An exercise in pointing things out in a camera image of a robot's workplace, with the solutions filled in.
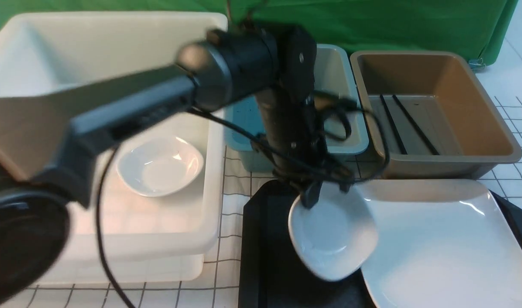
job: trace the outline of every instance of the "teal plastic bin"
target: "teal plastic bin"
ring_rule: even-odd
[[[346,52],[341,47],[318,45],[314,76],[316,78],[316,89],[332,92],[339,96],[349,96],[357,100],[358,107],[361,107],[357,98],[358,92],[350,62]],[[225,119],[254,135],[265,132],[261,114],[253,96],[228,107],[225,110]],[[350,138],[345,142],[327,139],[329,152],[335,154],[340,160],[364,152],[369,145],[364,116],[360,113],[351,113],[348,115],[348,119],[352,127]],[[334,119],[326,121],[325,129],[335,132],[343,130],[342,125]],[[226,128],[225,142],[228,147],[239,153],[245,170],[250,172],[270,172],[272,170],[272,164],[262,154],[254,152],[249,139],[243,135]]]

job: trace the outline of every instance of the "cable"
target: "cable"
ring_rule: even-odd
[[[105,168],[103,169],[101,179],[99,180],[99,187],[97,189],[97,196],[95,198],[95,235],[97,237],[99,259],[101,261],[103,270],[105,271],[105,275],[109,279],[109,282],[112,284],[112,286],[115,288],[116,293],[118,293],[118,296],[120,296],[124,304],[126,304],[128,308],[136,308],[132,301],[130,301],[128,296],[126,296],[126,293],[124,293],[124,291],[116,281],[115,277],[112,275],[112,271],[107,263],[107,257],[105,256],[105,248],[103,247],[103,234],[101,230],[101,196],[103,192],[103,184],[105,183],[105,178],[109,173],[110,166],[112,164],[112,161],[115,159],[116,153],[118,152],[119,148],[120,145],[115,146],[113,148],[111,156],[109,157],[109,160],[107,164],[105,164]]]
[[[353,104],[354,101],[352,100],[349,100],[349,99],[341,99],[341,100],[345,100],[347,101],[347,103],[349,104]],[[280,152],[279,150],[276,150],[275,148],[273,148],[272,146],[270,146],[269,144],[267,144],[267,142],[261,140],[260,138],[254,136],[253,134],[249,133],[248,131],[246,131],[245,129],[229,122],[229,121],[225,121],[221,118],[218,118],[218,117],[215,117],[214,115],[212,115],[211,113],[207,113],[205,111],[200,111],[200,110],[197,110],[197,109],[189,109],[187,110],[188,113],[191,113],[193,115],[196,115],[196,116],[199,116],[199,117],[203,117],[205,119],[208,119],[208,120],[211,120],[211,121],[215,121],[221,125],[224,125],[234,131],[236,131],[237,133],[245,136],[246,138],[248,138],[249,140],[259,144],[262,148],[268,150],[269,152],[287,160],[288,162],[304,169],[305,171],[307,171],[308,173],[310,173],[310,179],[312,180],[318,180],[318,181],[327,181],[327,182],[332,182],[332,183],[337,183],[337,184],[345,184],[345,185],[352,185],[352,184],[358,184],[358,183],[364,183],[364,182],[367,182],[367,181],[370,181],[370,180],[373,180],[375,179],[376,177],[378,177],[379,175],[381,175],[383,173],[383,171],[386,169],[386,167],[388,166],[388,164],[390,163],[390,156],[389,156],[389,151],[388,151],[388,144],[386,143],[386,137],[384,136],[384,131],[382,131],[382,125],[380,124],[380,121],[377,119],[377,117],[372,113],[372,111],[368,111],[368,110],[361,110],[361,109],[355,109],[353,111],[351,111],[351,113],[362,113],[362,114],[365,114],[365,115],[369,115],[373,118],[373,120],[375,121],[375,124],[378,128],[378,130],[380,131],[380,136],[382,138],[382,146],[384,148],[384,162],[382,164],[382,166],[380,166],[380,168],[378,168],[378,170],[376,170],[376,172],[374,172],[370,177],[368,178],[365,178],[365,179],[355,179],[354,175],[352,172],[350,172],[350,170],[346,167],[346,166],[342,166],[343,168],[346,168],[351,176],[349,178],[345,178],[345,179],[337,179],[335,177],[332,177],[331,175],[327,174],[327,173],[324,173],[324,172],[321,172],[320,170],[316,169],[316,168],[313,168],[312,166],[300,161],[300,160],[297,160],[287,154],[283,154],[282,152]]]

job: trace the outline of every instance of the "tan plastic bin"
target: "tan plastic bin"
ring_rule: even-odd
[[[384,178],[478,179],[497,164],[521,159],[517,140],[458,55],[361,51],[350,59],[362,106],[378,115],[390,147],[390,165]],[[400,152],[380,95],[407,154]],[[392,95],[401,101],[439,155],[431,154]],[[374,121],[366,119],[375,150],[382,157],[380,133]]]

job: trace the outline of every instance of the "white bowl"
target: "white bowl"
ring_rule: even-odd
[[[310,210],[297,197],[289,213],[288,229],[299,258],[326,281],[354,273],[378,241],[375,221],[357,188],[342,193],[332,183],[322,185],[319,201]]]
[[[202,154],[177,136],[149,140],[123,154],[118,174],[124,183],[145,197],[175,193],[190,184],[204,166]]]

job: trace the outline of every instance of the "chopsticks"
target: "chopsticks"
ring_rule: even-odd
[[[382,107],[384,107],[384,113],[386,113],[386,117],[390,122],[390,128],[392,128],[392,133],[394,134],[394,138],[398,143],[399,151],[401,154],[407,154],[407,150],[405,150],[405,145],[403,144],[403,140],[399,135],[398,128],[396,127],[396,123],[394,122],[394,118],[392,118],[392,114],[390,114],[390,109],[388,109],[388,105],[386,104],[386,100],[382,94],[380,95],[380,101],[382,102]]]
[[[430,139],[426,136],[426,134],[421,130],[417,122],[411,117],[407,109],[405,109],[404,105],[401,103],[401,101],[398,99],[398,97],[394,94],[392,95],[392,98],[394,99],[396,105],[401,109],[402,113],[405,115],[409,123],[413,126],[413,129],[415,129],[415,132],[419,135],[419,137],[422,139],[423,143],[426,145],[428,150],[430,150],[432,155],[440,155],[438,150],[435,148],[435,146],[430,142]],[[392,133],[394,134],[394,138],[396,139],[396,142],[398,143],[398,147],[400,149],[401,154],[407,154],[407,150],[405,149],[405,146],[403,144],[403,140],[401,140],[401,137],[399,135],[398,128],[396,127],[396,124],[394,122],[394,119],[392,118],[392,115],[390,114],[390,109],[388,109],[388,104],[386,103],[386,100],[384,99],[384,96],[380,95],[380,101],[382,102],[382,106],[384,107],[384,112],[386,113],[386,117],[388,117],[388,121],[390,123],[390,128],[392,129]]]

